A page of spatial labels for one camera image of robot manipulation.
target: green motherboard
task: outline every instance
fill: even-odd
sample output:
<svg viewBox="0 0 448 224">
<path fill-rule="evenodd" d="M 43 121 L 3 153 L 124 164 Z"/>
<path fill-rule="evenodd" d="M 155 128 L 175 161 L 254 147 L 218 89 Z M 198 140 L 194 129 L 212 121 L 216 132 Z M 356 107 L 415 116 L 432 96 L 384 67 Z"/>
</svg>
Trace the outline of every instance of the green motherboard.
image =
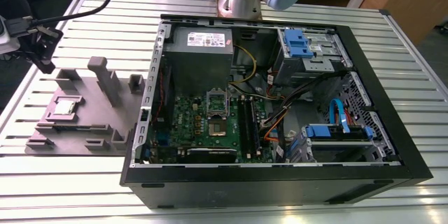
<svg viewBox="0 0 448 224">
<path fill-rule="evenodd" d="M 240 134 L 239 113 L 244 112 L 240 111 L 239 102 L 242 103 L 242 97 L 224 99 L 219 95 L 175 98 L 170 135 L 159 134 L 159 138 L 163 138 L 159 140 L 163 144 L 158 148 L 159 163 L 178 163 L 176 156 L 184 155 L 184 149 L 190 148 L 234 149 L 238 151 L 238 163 L 274 162 L 271 143 L 264 146 L 258 145 L 256 155 L 243 151 L 248 144 L 242 141 L 248 139 L 242 139 Z M 259 124 L 267 118 L 264 101 L 251 99 L 250 104 L 254 108 L 254 120 Z M 216 111 L 226 111 L 226 115 L 212 115 L 211 113 Z"/>
</svg>

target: yellow cable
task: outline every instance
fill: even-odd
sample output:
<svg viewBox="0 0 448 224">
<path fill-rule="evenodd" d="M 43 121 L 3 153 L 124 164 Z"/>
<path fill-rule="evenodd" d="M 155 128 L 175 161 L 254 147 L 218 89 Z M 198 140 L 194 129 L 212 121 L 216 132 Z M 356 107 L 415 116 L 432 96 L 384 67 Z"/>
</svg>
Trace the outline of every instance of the yellow cable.
<svg viewBox="0 0 448 224">
<path fill-rule="evenodd" d="M 240 80 L 240 81 L 231 81 L 232 84 L 238 84 L 238 83 L 246 82 L 248 79 L 252 78 L 252 76 L 255 75 L 255 72 L 256 72 L 256 70 L 258 70 L 258 61 L 256 61 L 254 55 L 252 55 L 252 54 L 250 53 L 250 51 L 246 50 L 246 48 L 243 48 L 242 46 L 239 46 L 239 45 L 235 45 L 235 46 L 239 47 L 239 48 L 247 53 L 247 55 L 251 56 L 251 59 L 252 59 L 252 62 L 254 62 L 254 68 L 252 68 L 252 73 L 251 73 L 251 75 L 250 75 L 247 78 L 244 78 L 243 80 Z"/>
</svg>

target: power supply label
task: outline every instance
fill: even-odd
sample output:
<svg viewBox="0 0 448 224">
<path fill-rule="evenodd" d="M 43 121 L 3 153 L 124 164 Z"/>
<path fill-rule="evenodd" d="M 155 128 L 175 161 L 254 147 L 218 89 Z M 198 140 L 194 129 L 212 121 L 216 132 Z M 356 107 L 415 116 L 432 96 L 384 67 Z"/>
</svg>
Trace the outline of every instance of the power supply label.
<svg viewBox="0 0 448 224">
<path fill-rule="evenodd" d="M 226 47 L 224 34 L 190 33 L 188 46 L 192 47 Z"/>
</svg>

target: slotted aluminum profile table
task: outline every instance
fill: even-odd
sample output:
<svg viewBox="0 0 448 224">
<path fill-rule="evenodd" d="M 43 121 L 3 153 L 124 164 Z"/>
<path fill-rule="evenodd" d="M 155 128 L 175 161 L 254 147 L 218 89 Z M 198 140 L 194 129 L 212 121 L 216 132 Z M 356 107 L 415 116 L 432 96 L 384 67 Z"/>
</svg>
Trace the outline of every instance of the slotted aluminum profile table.
<svg viewBox="0 0 448 224">
<path fill-rule="evenodd" d="M 67 13 L 104 0 L 74 0 Z M 58 68 L 78 68 L 91 56 L 108 58 L 119 77 L 147 76 L 160 14 L 215 16 L 214 0 L 112 0 L 96 15 L 59 23 L 66 35 L 54 54 Z M 0 220 L 64 223 L 448 223 L 448 92 L 396 22 L 378 10 L 295 5 L 263 17 L 348 25 L 370 59 L 435 176 L 354 204 L 226 209 L 148 209 L 120 187 L 124 157 L 34 157 L 24 154 L 58 88 L 31 68 L 0 117 Z"/>
</svg>

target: motherboard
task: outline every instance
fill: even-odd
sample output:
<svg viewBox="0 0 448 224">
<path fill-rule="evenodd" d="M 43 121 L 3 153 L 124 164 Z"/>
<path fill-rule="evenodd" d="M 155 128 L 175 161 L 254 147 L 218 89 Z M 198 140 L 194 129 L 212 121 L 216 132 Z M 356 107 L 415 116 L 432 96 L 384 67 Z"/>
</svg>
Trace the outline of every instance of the motherboard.
<svg viewBox="0 0 448 224">
<path fill-rule="evenodd" d="M 272 163 L 271 143 L 262 143 L 259 124 L 267 118 L 264 101 L 227 97 L 176 96 L 171 130 L 155 134 L 158 163 Z"/>
</svg>

